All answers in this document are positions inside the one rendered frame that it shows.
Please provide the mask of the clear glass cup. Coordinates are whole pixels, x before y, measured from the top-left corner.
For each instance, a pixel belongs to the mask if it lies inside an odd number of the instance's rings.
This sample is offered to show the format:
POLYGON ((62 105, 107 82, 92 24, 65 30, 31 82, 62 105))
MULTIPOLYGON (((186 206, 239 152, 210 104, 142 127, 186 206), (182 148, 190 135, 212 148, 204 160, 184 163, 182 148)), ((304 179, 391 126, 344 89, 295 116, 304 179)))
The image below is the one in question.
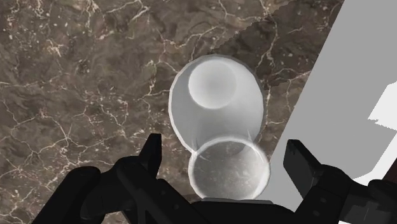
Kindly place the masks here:
POLYGON ((168 113, 192 154, 188 177, 200 198, 252 200, 264 191, 270 162, 257 139, 265 105, 247 65, 220 54, 189 62, 171 85, 168 113))

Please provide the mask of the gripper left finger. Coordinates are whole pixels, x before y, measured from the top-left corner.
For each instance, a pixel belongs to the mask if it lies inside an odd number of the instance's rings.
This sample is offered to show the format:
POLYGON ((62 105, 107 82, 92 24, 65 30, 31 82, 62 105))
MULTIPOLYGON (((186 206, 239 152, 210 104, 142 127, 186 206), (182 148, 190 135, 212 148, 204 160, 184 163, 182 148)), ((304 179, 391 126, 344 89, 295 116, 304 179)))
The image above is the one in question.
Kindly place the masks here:
POLYGON ((67 173, 32 224, 101 224, 122 212, 129 224, 209 224, 168 182, 157 178, 162 137, 150 134, 137 156, 106 172, 94 166, 67 173))

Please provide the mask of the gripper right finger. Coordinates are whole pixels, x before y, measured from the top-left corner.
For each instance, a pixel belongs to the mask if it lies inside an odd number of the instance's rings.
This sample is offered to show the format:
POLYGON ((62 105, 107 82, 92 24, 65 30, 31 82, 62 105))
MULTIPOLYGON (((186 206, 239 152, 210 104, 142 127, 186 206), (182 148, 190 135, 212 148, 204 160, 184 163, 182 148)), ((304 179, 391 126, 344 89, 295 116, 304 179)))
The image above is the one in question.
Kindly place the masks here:
POLYGON ((298 139, 287 141, 283 167, 302 197, 295 215, 307 224, 397 224, 397 183, 358 183, 320 163, 298 139))

